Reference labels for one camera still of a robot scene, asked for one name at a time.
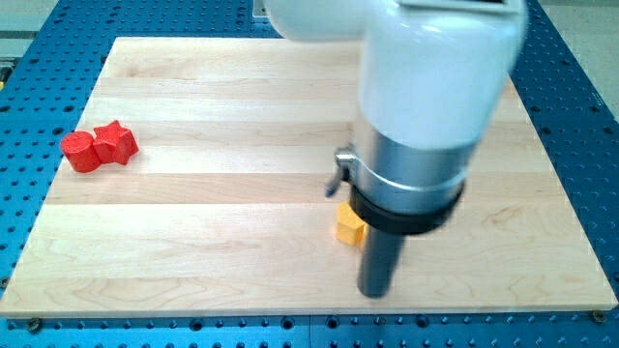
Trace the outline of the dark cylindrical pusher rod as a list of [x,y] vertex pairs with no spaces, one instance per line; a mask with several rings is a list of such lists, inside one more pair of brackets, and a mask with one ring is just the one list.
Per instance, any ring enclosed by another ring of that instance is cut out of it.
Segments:
[[364,296],[377,299],[388,293],[404,242],[401,234],[368,227],[357,278]]

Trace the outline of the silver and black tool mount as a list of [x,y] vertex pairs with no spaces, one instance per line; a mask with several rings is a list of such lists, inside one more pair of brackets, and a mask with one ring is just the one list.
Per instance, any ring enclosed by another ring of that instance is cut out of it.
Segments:
[[428,232],[459,201],[479,141],[477,119],[360,111],[350,144],[335,151],[325,195],[346,182],[352,210],[368,225],[396,235]]

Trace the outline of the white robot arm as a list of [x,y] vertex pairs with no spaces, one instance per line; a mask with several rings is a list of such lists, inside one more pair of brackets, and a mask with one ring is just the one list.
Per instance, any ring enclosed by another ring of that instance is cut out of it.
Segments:
[[267,0],[264,8],[291,41],[362,44],[359,113],[326,192],[350,186],[350,206],[368,226],[357,285],[380,298],[406,237],[445,223],[464,192],[524,41],[526,5]]

